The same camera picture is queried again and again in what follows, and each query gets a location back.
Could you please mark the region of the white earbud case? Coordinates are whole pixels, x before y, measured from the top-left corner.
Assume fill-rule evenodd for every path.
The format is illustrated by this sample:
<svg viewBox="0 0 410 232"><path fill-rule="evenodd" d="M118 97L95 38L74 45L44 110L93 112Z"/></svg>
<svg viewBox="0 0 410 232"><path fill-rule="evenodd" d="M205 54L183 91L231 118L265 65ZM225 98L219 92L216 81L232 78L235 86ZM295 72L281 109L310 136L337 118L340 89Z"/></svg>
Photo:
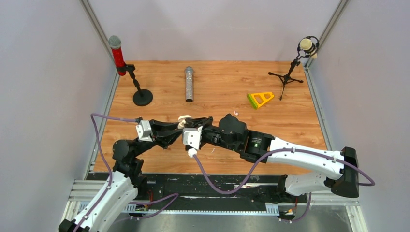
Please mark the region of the white earbud case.
<svg viewBox="0 0 410 232"><path fill-rule="evenodd" d="M180 117L178 118L178 126L177 126L177 128L178 128L178 129L183 129L183 128L185 128L186 120L189 119L189 118L192 118L192 117L191 117L190 115L180 116Z"/></svg>

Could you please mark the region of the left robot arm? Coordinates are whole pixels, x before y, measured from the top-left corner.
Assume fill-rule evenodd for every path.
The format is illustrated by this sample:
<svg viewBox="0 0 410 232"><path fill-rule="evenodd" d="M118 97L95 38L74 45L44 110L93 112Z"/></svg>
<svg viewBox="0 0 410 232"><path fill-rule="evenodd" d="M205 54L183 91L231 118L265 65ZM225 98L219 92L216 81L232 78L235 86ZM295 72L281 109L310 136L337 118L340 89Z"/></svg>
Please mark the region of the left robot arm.
<svg viewBox="0 0 410 232"><path fill-rule="evenodd" d="M86 208L73 219L64 219L58 231L108 231L132 200L144 199L148 194L147 179L141 173L144 161L137 156L155 146L168 148L182 134L187 118L182 116L174 123L121 118L121 121L137 124L138 137L115 142L113 158L116 162L108 168L108 179Z"/></svg>

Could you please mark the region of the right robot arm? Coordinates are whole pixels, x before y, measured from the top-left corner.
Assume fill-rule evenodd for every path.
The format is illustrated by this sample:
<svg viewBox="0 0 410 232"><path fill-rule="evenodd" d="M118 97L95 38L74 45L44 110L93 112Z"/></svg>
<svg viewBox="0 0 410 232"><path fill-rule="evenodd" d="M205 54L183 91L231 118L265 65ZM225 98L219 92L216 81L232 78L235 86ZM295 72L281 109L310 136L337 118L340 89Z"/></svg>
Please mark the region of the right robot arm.
<svg viewBox="0 0 410 232"><path fill-rule="evenodd" d="M282 163L310 170L308 174L280 177L276 195L283 202L294 196L327 189L341 197L359 197L354 148L346 146L340 151L331 151L293 144L270 134L249 130L246 123L231 114L223 117L217 126L212 122L211 117L188 117L179 122L178 127L183 129L182 141L190 157L195 157L204 145L211 144L237 152L240 158L254 165Z"/></svg>

